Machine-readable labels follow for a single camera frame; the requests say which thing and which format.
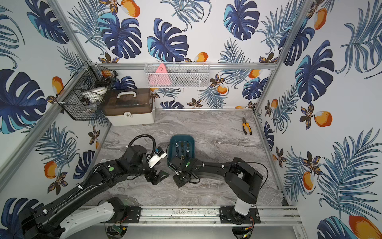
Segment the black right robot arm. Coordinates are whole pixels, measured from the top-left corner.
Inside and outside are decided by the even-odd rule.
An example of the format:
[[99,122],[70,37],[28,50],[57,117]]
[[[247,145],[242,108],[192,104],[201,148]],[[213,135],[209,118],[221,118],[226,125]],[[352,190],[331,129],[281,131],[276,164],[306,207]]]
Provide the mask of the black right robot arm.
[[176,173],[173,179],[179,188],[199,183],[202,178],[224,181],[237,196],[234,210],[242,216],[248,215],[251,206],[257,204],[263,187],[263,175],[238,157],[225,163],[173,157],[168,165]]

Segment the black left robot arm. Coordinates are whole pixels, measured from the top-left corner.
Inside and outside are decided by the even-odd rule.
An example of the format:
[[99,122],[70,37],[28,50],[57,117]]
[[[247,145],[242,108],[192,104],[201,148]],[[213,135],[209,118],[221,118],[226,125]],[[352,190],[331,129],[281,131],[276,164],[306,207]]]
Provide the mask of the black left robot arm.
[[15,237],[23,239],[65,239],[101,222],[116,223],[130,218],[129,210],[118,198],[111,198],[99,206],[77,212],[90,199],[126,179],[144,175],[153,185],[168,177],[154,166],[167,156],[158,147],[152,156],[140,145],[127,148],[119,159],[98,163],[85,180],[51,203],[24,209],[19,214],[21,227]]

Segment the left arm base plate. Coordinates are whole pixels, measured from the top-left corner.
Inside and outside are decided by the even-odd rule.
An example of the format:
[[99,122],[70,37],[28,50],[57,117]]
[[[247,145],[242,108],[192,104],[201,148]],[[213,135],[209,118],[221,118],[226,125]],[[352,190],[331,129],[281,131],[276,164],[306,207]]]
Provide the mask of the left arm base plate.
[[116,212],[106,223],[113,224],[138,224],[141,217],[142,208],[140,206],[124,206],[116,209]]

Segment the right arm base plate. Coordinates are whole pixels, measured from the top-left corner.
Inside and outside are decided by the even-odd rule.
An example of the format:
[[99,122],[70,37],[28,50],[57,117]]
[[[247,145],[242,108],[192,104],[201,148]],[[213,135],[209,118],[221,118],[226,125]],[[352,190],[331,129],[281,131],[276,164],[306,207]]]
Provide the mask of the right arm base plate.
[[221,206],[219,209],[219,218],[222,224],[243,225],[260,224],[260,213],[256,207],[250,208],[246,216],[234,210],[234,206]]

